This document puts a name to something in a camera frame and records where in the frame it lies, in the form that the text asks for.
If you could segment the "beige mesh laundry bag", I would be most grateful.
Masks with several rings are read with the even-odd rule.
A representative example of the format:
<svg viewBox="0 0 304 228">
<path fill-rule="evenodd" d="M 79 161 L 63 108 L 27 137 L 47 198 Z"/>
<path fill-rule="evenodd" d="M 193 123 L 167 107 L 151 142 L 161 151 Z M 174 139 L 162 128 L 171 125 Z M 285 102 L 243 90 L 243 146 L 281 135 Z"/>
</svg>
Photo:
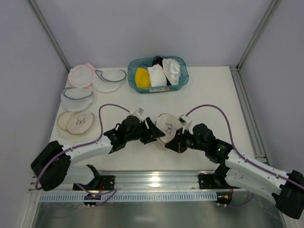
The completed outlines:
<svg viewBox="0 0 304 228">
<path fill-rule="evenodd" d="M 175 137 L 176 131 L 182 128 L 182 123 L 172 114 L 164 113 L 157 117 L 155 126 L 165 134 L 165 136 L 158 138 L 158 141 L 166 144 Z"/>
</svg>

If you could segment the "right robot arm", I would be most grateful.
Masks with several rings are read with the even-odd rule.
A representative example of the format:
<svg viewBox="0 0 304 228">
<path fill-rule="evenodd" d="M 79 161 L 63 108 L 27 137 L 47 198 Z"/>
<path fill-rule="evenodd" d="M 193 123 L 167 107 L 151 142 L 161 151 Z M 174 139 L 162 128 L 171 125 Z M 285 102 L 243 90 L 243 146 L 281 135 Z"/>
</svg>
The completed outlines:
<svg viewBox="0 0 304 228">
<path fill-rule="evenodd" d="M 178 153 L 188 148 L 203 151 L 211 162 L 218 164 L 213 177 L 220 187 L 245 189 L 272 202 L 286 216 L 301 217 L 304 210 L 301 173 L 295 170 L 288 173 L 240 154 L 231 144 L 217 139 L 205 124 L 194 126 L 192 132 L 178 129 L 165 147 Z"/>
</svg>

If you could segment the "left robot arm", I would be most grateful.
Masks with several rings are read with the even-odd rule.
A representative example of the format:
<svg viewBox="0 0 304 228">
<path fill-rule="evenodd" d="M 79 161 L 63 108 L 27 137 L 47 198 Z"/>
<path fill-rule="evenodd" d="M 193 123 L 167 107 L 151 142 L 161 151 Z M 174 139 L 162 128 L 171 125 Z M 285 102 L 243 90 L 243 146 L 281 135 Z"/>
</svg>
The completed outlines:
<svg viewBox="0 0 304 228">
<path fill-rule="evenodd" d="M 97 170 L 92 165 L 76 167 L 76 163 L 119 151 L 131 141 L 148 144 L 164 136 L 150 118 L 141 121 L 129 115 L 95 141 L 69 147 L 52 141 L 30 165 L 37 178 L 35 188 L 50 191 L 63 183 L 88 186 L 97 180 Z"/>
</svg>

